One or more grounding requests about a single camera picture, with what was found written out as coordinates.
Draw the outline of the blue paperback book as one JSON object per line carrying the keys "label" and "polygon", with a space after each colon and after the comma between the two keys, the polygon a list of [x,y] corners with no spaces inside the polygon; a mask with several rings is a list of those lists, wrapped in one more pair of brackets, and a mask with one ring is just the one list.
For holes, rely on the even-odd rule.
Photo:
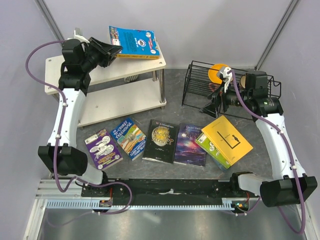
{"label": "blue paperback book", "polygon": [[126,29],[109,26],[112,45],[121,46],[117,58],[151,59],[160,58],[160,50],[152,30]]}

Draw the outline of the green cartoon book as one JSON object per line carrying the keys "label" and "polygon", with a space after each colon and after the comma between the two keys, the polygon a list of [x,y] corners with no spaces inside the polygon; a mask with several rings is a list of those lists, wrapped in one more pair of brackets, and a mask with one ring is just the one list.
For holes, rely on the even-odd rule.
{"label": "green cartoon book", "polygon": [[229,162],[223,157],[218,148],[209,140],[209,138],[201,133],[195,142],[213,159],[216,158],[225,167],[231,167]]}

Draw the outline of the yellow hardcover book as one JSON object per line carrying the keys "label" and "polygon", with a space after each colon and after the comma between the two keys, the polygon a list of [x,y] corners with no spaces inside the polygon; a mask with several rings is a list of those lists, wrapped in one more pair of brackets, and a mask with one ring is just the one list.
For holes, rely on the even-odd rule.
{"label": "yellow hardcover book", "polygon": [[231,166],[253,149],[247,139],[223,115],[203,127],[201,131]]}

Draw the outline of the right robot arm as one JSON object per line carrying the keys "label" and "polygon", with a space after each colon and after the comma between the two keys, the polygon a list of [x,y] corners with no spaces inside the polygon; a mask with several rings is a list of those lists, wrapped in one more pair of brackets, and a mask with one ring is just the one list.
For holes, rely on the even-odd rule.
{"label": "right robot arm", "polygon": [[215,120],[202,133],[230,164],[235,163],[253,147],[218,113],[227,111],[229,106],[243,107],[263,137],[272,167],[271,180],[263,180],[251,172],[233,174],[230,193],[240,197],[249,191],[260,196],[267,207],[302,205],[318,183],[314,176],[307,176],[293,150],[279,98],[270,95],[270,77],[264,71],[253,70],[237,80],[234,70],[227,66],[213,72],[221,83],[209,96],[211,102],[201,111]]}

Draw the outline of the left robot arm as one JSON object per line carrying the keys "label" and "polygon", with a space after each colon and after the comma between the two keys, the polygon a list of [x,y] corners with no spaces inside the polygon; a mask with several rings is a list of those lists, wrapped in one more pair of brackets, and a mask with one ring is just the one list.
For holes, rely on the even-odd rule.
{"label": "left robot arm", "polygon": [[90,72],[98,66],[108,67],[122,49],[93,37],[87,41],[71,38],[62,43],[57,116],[47,144],[38,148],[38,156],[55,180],[58,176],[80,178],[93,184],[92,191],[99,197],[109,193],[110,185],[104,181],[103,171],[91,166],[87,155],[77,149],[78,121],[91,82]]}

